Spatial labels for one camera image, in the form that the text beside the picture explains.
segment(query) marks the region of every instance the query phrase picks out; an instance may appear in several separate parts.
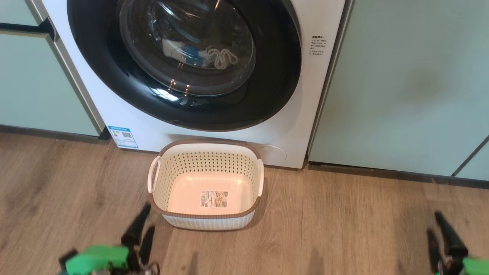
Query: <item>white plastic basket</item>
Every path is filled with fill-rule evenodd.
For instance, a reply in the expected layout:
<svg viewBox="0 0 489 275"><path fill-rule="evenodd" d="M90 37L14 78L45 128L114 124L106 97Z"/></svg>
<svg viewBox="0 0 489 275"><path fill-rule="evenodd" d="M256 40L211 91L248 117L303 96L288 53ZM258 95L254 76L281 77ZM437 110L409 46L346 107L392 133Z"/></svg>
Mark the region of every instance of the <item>white plastic basket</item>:
<svg viewBox="0 0 489 275"><path fill-rule="evenodd" d="M151 163L148 192L171 225L233 230L253 218L263 191L260 154L228 141L177 141Z"/></svg>

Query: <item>cabinet panel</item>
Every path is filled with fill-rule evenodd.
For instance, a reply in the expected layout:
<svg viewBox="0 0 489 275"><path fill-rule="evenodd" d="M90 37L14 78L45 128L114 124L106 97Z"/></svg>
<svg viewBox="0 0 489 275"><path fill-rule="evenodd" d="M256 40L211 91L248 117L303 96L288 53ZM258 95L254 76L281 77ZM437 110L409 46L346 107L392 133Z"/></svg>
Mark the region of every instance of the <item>cabinet panel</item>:
<svg viewBox="0 0 489 275"><path fill-rule="evenodd" d="M0 33L0 124L98 136L46 36Z"/></svg>
<svg viewBox="0 0 489 275"><path fill-rule="evenodd" d="M451 175L489 134L488 13L355 1L310 160Z"/></svg>
<svg viewBox="0 0 489 275"><path fill-rule="evenodd" d="M489 143L462 168L458 178L489 181Z"/></svg>
<svg viewBox="0 0 489 275"><path fill-rule="evenodd" d="M38 25L25 0L1 0L0 23Z"/></svg>

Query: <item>product label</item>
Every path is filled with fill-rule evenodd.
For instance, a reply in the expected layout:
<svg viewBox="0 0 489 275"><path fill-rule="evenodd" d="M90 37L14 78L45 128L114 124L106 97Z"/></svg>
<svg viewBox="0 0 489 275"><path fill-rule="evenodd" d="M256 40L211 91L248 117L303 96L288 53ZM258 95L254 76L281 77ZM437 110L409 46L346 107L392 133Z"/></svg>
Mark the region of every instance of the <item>product label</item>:
<svg viewBox="0 0 489 275"><path fill-rule="evenodd" d="M322 35L313 35L311 39L311 47L309 47L309 55L324 55L326 48L326 39Z"/></svg>
<svg viewBox="0 0 489 275"><path fill-rule="evenodd" d="M115 143L119 147L138 148L131 131L128 128L108 126Z"/></svg>
<svg viewBox="0 0 489 275"><path fill-rule="evenodd" d="M227 207L227 191L202 191L200 207Z"/></svg>

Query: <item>white washing machine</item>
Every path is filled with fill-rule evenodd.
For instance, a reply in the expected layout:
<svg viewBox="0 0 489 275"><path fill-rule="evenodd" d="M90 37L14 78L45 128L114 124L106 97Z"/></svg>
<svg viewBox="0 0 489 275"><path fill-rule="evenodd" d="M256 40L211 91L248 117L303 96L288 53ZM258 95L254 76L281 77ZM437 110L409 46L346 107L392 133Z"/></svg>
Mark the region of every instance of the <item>white washing machine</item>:
<svg viewBox="0 0 489 275"><path fill-rule="evenodd" d="M302 167L344 0L28 1L120 148L224 138Z"/></svg>

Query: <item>blue and white sticker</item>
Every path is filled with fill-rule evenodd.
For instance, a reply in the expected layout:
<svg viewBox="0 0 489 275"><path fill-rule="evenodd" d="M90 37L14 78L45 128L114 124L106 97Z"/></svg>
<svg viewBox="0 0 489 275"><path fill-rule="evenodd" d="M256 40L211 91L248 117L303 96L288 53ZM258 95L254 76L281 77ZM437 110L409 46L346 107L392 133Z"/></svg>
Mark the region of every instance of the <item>blue and white sticker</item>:
<svg viewBox="0 0 489 275"><path fill-rule="evenodd" d="M109 126L112 137L119 147L138 148L133 134L128 128Z"/></svg>

